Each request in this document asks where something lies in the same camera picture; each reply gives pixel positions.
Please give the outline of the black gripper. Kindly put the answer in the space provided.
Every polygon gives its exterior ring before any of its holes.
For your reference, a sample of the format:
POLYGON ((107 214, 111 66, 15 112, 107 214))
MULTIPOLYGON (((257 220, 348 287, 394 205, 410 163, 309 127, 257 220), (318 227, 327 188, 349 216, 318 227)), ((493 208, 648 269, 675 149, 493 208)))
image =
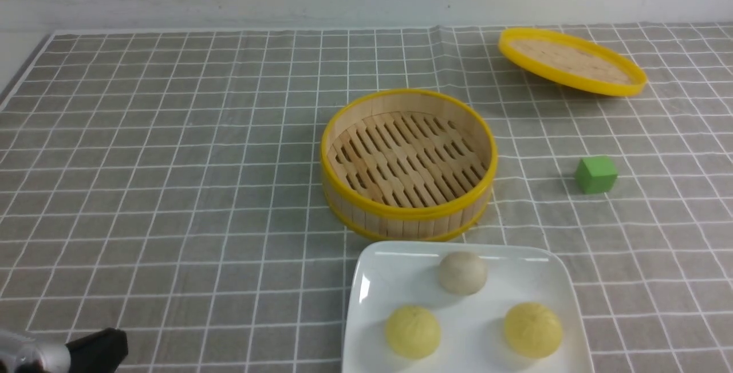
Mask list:
POLYGON ((70 372, 115 372, 128 356, 128 337, 122 329, 106 328, 68 342, 70 372))

